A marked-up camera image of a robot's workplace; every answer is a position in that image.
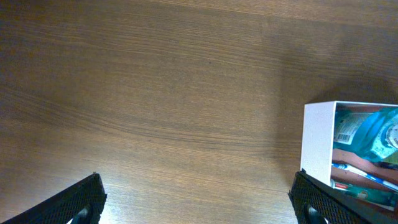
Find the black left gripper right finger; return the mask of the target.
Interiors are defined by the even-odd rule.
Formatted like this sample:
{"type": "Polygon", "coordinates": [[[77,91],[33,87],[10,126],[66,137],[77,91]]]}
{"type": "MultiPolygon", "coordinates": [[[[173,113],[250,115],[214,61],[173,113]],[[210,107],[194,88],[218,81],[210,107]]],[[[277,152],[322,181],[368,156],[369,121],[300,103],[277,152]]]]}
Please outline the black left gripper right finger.
{"type": "Polygon", "coordinates": [[[299,223],[397,224],[397,218],[348,197],[304,170],[295,173],[288,196],[299,223]]]}

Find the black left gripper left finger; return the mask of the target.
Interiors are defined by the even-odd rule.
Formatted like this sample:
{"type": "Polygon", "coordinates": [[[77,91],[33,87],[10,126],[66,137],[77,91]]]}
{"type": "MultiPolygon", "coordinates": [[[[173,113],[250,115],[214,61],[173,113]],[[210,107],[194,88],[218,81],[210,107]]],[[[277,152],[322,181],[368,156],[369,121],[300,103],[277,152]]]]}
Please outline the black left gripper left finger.
{"type": "Polygon", "coordinates": [[[6,220],[5,223],[98,224],[106,199],[101,176],[94,172],[38,205],[6,220]]]}

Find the blue white toothbrush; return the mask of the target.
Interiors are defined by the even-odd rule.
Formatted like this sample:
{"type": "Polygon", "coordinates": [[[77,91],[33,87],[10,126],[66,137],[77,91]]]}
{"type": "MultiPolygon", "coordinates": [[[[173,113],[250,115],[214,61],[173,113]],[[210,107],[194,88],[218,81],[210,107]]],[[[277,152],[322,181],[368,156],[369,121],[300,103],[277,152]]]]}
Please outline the blue white toothbrush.
{"type": "Polygon", "coordinates": [[[353,166],[351,166],[349,164],[332,163],[331,165],[334,168],[352,172],[354,174],[357,174],[357,175],[360,175],[362,177],[365,177],[365,178],[367,178],[367,179],[369,179],[371,181],[374,181],[374,182],[376,182],[376,183],[378,183],[380,185],[383,185],[383,186],[387,187],[388,189],[397,191],[397,185],[396,184],[393,184],[393,183],[391,183],[391,182],[389,182],[387,180],[381,179],[381,178],[376,177],[374,175],[368,174],[365,171],[360,170],[360,169],[358,169],[356,167],[353,167],[353,166]]]}

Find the teal mouthwash bottle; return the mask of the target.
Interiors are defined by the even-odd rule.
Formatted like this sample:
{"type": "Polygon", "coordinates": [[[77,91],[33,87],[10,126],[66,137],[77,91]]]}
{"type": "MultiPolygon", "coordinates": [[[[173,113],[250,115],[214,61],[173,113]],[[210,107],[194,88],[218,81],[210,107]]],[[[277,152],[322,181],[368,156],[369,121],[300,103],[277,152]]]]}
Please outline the teal mouthwash bottle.
{"type": "Polygon", "coordinates": [[[371,162],[387,159],[397,152],[397,108],[372,113],[337,111],[333,147],[371,162]]]}

